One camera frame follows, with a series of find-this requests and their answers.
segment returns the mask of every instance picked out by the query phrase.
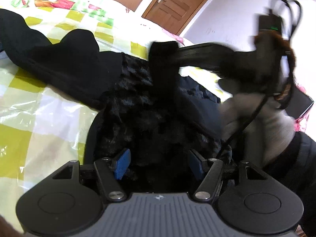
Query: blue plastic tab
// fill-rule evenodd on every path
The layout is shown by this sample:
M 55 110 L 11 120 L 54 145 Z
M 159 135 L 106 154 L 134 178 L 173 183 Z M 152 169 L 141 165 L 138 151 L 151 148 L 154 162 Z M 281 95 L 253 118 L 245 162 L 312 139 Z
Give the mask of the blue plastic tab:
M 204 178 L 205 172 L 202 169 L 202 162 L 194 155 L 192 151 L 189 151 L 188 155 L 189 166 L 192 170 L 194 177 L 197 180 L 202 180 Z
M 131 163 L 131 151 L 126 149 L 120 158 L 116 161 L 116 168 L 114 170 L 114 178 L 116 180 L 121 180 L 125 174 L 127 168 Z

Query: black plastic device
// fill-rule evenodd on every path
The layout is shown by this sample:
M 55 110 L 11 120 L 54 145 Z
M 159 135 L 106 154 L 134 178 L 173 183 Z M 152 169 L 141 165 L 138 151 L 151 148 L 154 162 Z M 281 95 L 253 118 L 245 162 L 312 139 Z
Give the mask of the black plastic device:
M 295 236 L 303 214 L 296 194 L 247 161 L 188 154 L 202 179 L 193 193 L 127 195 L 113 172 L 119 158 L 70 161 L 19 199 L 17 217 L 28 237 Z
M 263 30 L 275 30 L 282 35 L 282 21 L 282 17 L 273 14 L 272 10 L 269 10 L 268 15 L 259 15 L 258 32 Z
M 293 117 L 294 119 L 299 119 L 307 111 L 309 111 L 313 105 L 313 99 L 295 87 L 290 103 L 285 110 L 289 116 Z

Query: bed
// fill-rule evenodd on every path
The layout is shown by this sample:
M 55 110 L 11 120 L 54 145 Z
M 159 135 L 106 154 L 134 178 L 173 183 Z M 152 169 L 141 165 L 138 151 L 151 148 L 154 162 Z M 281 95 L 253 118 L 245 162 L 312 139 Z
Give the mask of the bed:
M 192 45 L 114 0 L 0 0 L 0 8 L 20 14 L 52 43 L 81 28 L 94 34 L 100 51 L 143 59 L 152 41 Z M 208 71 L 186 67 L 180 74 L 191 76 L 222 100 L 229 97 L 217 86 L 218 77 Z M 22 230 L 15 215 L 17 200 L 67 161 L 82 163 L 97 111 L 35 79 L 4 51 L 0 53 L 0 101 L 0 214 Z

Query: blue clip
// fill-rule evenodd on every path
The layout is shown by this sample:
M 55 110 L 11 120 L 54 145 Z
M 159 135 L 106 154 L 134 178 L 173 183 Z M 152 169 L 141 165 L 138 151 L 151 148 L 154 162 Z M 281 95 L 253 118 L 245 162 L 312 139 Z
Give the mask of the blue clip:
M 130 149 L 124 149 L 113 160 L 114 178 L 121 180 L 125 174 L 127 168 L 131 163 L 131 151 Z
M 190 150 L 188 155 L 188 162 L 194 177 L 197 180 L 202 180 L 205 173 L 210 167 L 207 165 L 207 160 L 203 158 L 196 150 Z

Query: metal screw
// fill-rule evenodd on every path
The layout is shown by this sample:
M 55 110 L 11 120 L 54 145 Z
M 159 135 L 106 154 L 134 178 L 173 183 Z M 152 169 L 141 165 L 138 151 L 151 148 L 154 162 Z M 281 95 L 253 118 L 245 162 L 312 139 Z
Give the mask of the metal screw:
M 195 194 L 195 197 L 199 200 L 207 200 L 211 197 L 211 195 L 207 191 L 198 191 Z
M 120 200 L 124 198 L 124 193 L 122 193 L 121 191 L 112 191 L 110 192 L 109 197 L 113 200 Z

